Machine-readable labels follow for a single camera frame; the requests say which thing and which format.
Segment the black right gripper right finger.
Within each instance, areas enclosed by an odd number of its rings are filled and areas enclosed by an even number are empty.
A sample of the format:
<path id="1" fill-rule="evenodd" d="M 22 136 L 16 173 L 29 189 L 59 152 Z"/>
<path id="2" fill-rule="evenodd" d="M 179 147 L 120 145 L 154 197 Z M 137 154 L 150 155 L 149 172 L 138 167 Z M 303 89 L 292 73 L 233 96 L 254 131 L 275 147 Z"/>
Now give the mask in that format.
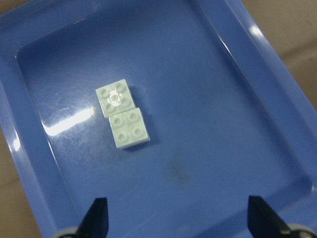
<path id="1" fill-rule="evenodd" d="M 247 225 L 254 238 L 292 237 L 289 226 L 260 196 L 248 198 Z"/>

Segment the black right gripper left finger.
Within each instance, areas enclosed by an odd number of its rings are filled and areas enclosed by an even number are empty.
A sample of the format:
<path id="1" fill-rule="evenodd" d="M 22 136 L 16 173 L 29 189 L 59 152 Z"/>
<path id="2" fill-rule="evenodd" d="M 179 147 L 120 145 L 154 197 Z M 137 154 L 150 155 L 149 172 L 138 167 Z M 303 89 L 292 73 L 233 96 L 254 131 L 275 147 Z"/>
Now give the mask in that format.
<path id="1" fill-rule="evenodd" d="M 106 238 L 107 234 L 107 198 L 96 198 L 75 232 L 75 236 L 77 238 Z"/>

